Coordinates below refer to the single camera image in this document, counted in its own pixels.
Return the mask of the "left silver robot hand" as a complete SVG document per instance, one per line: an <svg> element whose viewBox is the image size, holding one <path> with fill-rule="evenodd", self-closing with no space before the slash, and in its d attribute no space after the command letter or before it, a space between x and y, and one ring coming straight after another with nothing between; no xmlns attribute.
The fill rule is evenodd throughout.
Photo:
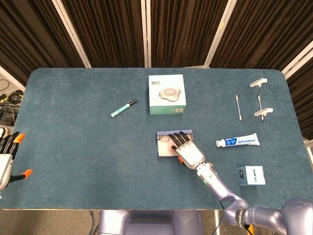
<svg viewBox="0 0 313 235"><path fill-rule="evenodd" d="M10 183L25 180L32 174L28 169L19 175L12 175L13 163L25 133L8 134L8 129L0 128L0 190L4 190Z"/></svg>

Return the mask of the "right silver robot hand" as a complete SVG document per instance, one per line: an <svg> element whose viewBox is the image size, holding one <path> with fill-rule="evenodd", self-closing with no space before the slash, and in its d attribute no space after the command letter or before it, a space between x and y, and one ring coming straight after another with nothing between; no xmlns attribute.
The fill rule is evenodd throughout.
<svg viewBox="0 0 313 235"><path fill-rule="evenodd" d="M205 155L183 131L168 136L174 142L171 148L189 169L196 169L205 162Z"/></svg>

